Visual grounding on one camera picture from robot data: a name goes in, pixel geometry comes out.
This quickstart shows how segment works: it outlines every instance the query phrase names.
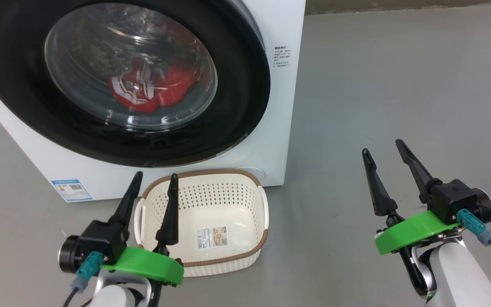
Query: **gray wall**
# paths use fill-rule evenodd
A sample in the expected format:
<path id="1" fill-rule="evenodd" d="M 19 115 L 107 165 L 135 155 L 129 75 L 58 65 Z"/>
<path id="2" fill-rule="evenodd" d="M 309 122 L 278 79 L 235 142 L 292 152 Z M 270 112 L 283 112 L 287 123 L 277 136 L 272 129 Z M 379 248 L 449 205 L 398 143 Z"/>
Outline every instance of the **gray wall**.
<path id="1" fill-rule="evenodd" d="M 433 6 L 474 6 L 490 0 L 306 0 L 306 15 L 370 10 L 421 9 Z"/>

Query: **washing machine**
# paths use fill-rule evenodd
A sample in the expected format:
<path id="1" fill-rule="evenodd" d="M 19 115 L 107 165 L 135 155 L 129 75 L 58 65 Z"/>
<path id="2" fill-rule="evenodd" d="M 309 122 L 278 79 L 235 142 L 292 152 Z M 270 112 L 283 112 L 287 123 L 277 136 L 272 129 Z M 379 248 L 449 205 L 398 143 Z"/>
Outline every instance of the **washing machine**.
<path id="1" fill-rule="evenodd" d="M 282 185 L 304 0 L 0 0 L 0 123 L 66 202 L 171 173 Z"/>

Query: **green mount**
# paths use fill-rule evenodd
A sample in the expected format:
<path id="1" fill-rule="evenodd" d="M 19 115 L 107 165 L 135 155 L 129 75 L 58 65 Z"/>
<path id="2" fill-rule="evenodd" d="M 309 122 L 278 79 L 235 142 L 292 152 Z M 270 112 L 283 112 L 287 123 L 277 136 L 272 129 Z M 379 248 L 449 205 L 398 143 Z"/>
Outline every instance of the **green mount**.
<path id="1" fill-rule="evenodd" d="M 183 284 L 185 273 L 185 268 L 174 259 L 140 247 L 126 247 L 117 264 L 114 266 L 104 264 L 102 268 L 127 272 L 168 284 Z"/>
<path id="2" fill-rule="evenodd" d="M 375 239 L 376 248 L 381 255 L 385 255 L 458 225 L 446 225 L 431 211 L 422 212 L 386 229 Z"/>

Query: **red garment inside drum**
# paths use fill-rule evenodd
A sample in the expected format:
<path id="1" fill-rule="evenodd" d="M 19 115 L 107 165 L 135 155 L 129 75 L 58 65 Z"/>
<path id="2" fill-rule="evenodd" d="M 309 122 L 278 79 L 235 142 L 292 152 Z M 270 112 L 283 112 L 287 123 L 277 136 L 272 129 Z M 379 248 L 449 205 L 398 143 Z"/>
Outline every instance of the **red garment inside drum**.
<path id="1" fill-rule="evenodd" d="M 200 74 L 199 65 L 191 65 L 185 58 L 173 61 L 163 73 L 144 58 L 135 56 L 127 72 L 111 77 L 109 88 L 113 97 L 131 110 L 152 113 L 158 107 L 179 103 Z"/>

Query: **white basket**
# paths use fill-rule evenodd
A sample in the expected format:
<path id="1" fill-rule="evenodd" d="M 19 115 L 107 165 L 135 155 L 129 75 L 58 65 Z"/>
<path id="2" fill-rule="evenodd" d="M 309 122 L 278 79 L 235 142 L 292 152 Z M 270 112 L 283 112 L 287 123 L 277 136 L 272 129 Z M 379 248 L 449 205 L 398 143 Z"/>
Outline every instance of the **white basket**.
<path id="1" fill-rule="evenodd" d="M 169 176 L 152 183 L 136 206 L 135 237 L 145 249 L 156 247 L 156 231 L 168 204 L 169 183 Z M 227 231 L 227 245 L 222 245 L 225 234 L 220 233 L 218 246 L 207 247 L 216 240 L 207 235 L 214 228 Z M 168 249 L 172 258 L 183 261 L 185 277 L 222 274 L 251 266 L 261 253 L 268 231 L 266 194 L 250 173 L 225 169 L 179 175 L 179 243 Z"/>

